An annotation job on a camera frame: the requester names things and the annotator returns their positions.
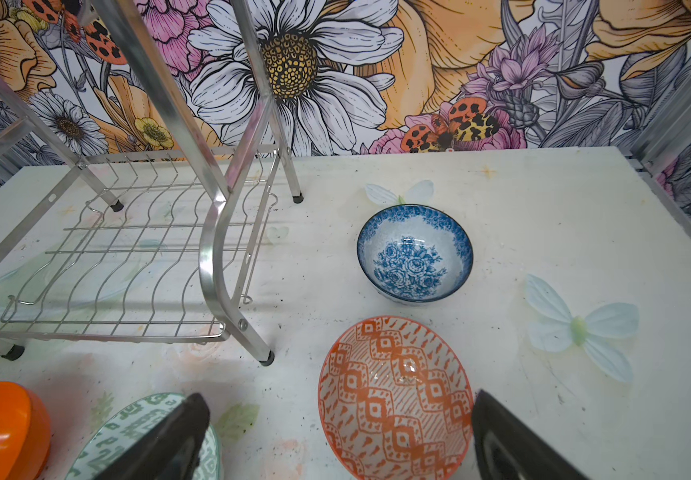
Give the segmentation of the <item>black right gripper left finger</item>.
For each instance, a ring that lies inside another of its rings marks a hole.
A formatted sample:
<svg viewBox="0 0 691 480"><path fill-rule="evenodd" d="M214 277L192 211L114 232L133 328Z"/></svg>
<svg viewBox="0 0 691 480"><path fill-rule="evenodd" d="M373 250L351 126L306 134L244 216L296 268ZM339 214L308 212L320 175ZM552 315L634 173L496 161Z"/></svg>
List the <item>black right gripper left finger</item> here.
<svg viewBox="0 0 691 480"><path fill-rule="evenodd" d="M96 479L192 479L209 426L205 399L191 394Z"/></svg>

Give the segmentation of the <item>plain orange bowl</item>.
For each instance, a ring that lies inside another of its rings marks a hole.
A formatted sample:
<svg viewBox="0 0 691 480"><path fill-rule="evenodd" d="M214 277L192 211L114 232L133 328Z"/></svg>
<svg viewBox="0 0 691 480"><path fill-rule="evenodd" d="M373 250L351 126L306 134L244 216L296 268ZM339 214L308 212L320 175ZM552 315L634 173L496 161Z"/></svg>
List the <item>plain orange bowl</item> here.
<svg viewBox="0 0 691 480"><path fill-rule="evenodd" d="M36 479L50 454L51 418L28 388L0 382L0 479Z"/></svg>

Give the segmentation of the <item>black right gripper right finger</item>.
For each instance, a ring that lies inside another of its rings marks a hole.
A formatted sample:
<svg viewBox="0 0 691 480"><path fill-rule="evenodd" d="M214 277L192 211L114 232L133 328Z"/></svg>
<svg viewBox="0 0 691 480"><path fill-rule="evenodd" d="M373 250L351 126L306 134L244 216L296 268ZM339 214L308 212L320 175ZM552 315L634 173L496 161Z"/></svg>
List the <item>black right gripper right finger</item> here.
<svg viewBox="0 0 691 480"><path fill-rule="evenodd" d="M587 479L483 389L473 402L471 427L483 479Z"/></svg>

